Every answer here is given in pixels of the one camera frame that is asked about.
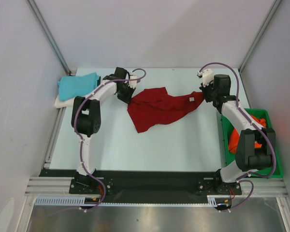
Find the dark red t shirt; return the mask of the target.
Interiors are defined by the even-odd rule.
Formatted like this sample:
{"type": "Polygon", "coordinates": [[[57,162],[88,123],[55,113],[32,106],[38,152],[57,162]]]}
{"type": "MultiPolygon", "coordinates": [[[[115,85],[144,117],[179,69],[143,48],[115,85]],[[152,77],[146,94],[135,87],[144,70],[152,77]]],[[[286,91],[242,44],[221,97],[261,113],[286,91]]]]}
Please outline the dark red t shirt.
{"type": "Polygon", "coordinates": [[[171,96],[165,87],[145,89],[131,99],[128,113],[138,133],[174,123],[196,110],[204,101],[202,92],[171,96]]]}

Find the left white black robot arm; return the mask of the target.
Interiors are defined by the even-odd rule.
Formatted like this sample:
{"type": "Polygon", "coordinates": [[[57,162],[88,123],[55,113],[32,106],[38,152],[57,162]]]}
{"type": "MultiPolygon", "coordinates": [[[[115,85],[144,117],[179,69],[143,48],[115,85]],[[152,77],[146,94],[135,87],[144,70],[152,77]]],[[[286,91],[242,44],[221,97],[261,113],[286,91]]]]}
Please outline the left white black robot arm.
{"type": "Polygon", "coordinates": [[[129,104],[140,77],[124,68],[117,67],[114,73],[105,76],[97,87],[86,97],[74,98],[71,125],[79,137],[80,155],[77,173],[84,178],[80,187],[86,193],[96,190],[97,181],[90,176],[96,170],[91,160],[91,139],[102,125],[101,107],[111,96],[117,95],[122,102],[129,104]]]}

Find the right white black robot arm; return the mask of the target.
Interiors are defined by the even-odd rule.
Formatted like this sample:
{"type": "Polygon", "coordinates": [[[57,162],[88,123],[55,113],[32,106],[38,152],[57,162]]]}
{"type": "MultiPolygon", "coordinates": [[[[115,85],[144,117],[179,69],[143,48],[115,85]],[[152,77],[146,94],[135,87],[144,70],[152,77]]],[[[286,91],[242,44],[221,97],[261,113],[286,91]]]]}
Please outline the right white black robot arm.
{"type": "Polygon", "coordinates": [[[220,169],[220,178],[214,180],[213,188],[219,194],[226,193],[231,183],[259,170],[271,168],[270,177],[276,170],[276,133],[272,128],[259,124],[240,104],[238,95],[231,95],[231,78],[225,74],[213,74],[208,69],[199,72],[202,79],[200,90],[205,101],[211,102],[218,112],[227,118],[239,134],[235,160],[220,169]]]}

